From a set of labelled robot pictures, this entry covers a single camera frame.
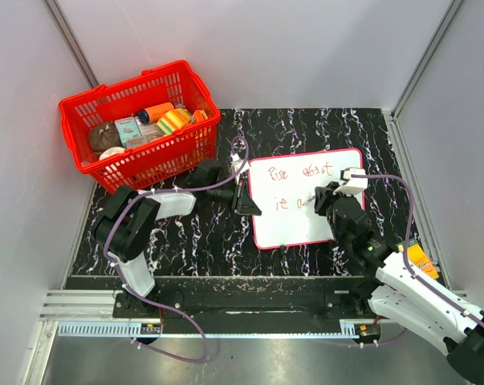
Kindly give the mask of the pink framed whiteboard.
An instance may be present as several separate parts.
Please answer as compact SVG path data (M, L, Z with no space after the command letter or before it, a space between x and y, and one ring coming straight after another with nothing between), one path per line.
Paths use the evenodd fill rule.
M340 182L346 168L362 168L363 155L357 148L342 148L250 161L250 197L261 209L253 217L254 243L259 249L307 245L333 239L325 217L314 212L315 187Z

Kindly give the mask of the red whiteboard marker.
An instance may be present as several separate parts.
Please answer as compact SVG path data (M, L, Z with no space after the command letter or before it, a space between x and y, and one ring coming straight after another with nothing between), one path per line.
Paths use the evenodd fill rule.
M315 199L316 199L315 195L308 197L305 201L303 201L303 205L308 205L309 203L313 202Z

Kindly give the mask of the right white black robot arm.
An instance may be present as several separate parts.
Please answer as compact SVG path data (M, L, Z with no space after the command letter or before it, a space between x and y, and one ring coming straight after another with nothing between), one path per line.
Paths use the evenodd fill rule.
M466 381L484 384L484 310L456 295L405 258L373 229L345 181L315 188L315 213L364 281L351 289L353 314L394 321L436 347Z

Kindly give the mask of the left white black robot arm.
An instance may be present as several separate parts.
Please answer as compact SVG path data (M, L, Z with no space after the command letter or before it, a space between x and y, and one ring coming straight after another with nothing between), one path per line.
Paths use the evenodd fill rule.
M133 295L130 306L141 317L152 316L159 306L153 293L156 283L144 256L156 222L188 216L210 202L225 204L239 215L261 215L242 179L249 169L249 162L237 155L231 156L228 174L219 160L205 158L182 186L149 191L122 185L114 192L96 218L92 236L120 273L124 290Z

